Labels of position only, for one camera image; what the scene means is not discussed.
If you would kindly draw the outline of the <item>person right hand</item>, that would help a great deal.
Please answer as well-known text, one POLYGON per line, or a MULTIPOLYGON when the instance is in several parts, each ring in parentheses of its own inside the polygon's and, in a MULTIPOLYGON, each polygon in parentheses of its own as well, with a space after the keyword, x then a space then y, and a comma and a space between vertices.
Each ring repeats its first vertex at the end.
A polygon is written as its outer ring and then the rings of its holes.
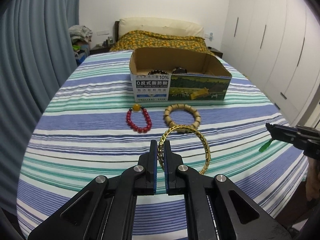
POLYGON ((319 161, 308 157, 308 162, 306 198, 308 201, 311 201, 319 198, 319 161))

